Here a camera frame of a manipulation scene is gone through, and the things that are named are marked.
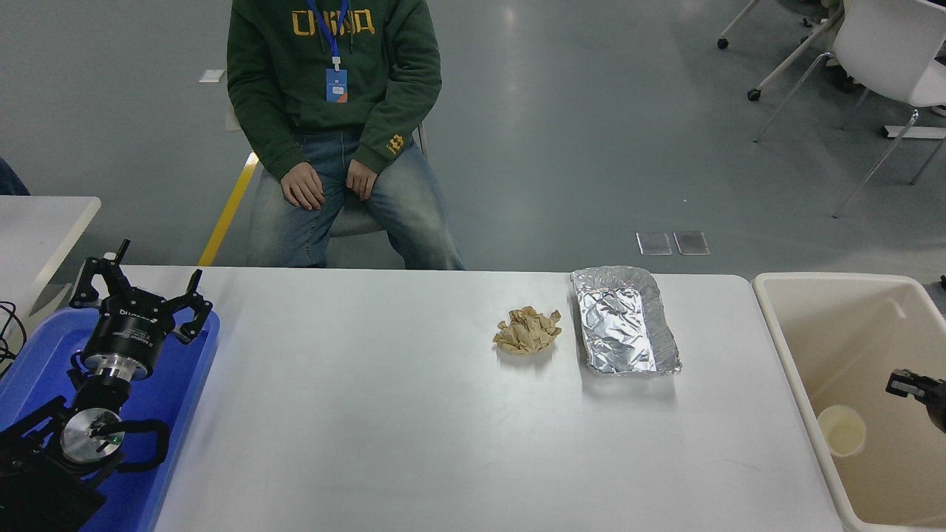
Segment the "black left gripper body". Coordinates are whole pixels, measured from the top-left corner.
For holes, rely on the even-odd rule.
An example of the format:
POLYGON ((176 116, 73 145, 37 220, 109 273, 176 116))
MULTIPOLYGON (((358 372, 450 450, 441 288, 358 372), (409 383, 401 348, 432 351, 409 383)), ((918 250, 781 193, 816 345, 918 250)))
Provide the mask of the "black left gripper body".
POLYGON ((99 322, 84 347, 84 366, 103 366, 112 355, 156 366, 163 342, 174 327, 166 301, 104 301, 99 322))

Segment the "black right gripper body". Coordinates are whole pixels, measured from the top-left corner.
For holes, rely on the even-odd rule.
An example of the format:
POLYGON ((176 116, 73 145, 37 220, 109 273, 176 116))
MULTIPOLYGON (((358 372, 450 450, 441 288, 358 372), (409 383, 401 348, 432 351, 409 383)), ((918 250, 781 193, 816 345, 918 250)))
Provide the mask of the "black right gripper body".
POLYGON ((945 432, 945 381, 942 378, 925 379, 925 396, 922 397, 927 415, 936 428, 945 432))

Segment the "person's right hand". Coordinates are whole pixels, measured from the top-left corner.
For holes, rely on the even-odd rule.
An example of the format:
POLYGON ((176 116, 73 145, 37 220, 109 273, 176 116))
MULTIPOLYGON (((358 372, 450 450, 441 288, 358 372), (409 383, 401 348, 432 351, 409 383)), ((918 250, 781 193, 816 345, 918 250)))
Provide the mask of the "person's right hand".
POLYGON ((318 210, 325 203, 321 179, 309 162, 301 162, 280 180, 283 196, 294 208, 318 210))

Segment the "person's left hand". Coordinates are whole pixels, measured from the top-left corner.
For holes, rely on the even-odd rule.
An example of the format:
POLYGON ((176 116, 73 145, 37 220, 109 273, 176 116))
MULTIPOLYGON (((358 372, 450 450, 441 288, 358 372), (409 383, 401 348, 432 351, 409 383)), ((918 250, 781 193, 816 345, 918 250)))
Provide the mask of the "person's left hand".
POLYGON ((369 166, 352 159, 348 165, 345 185, 349 191, 355 193, 359 201, 367 202, 374 191, 378 172, 372 171, 369 166))

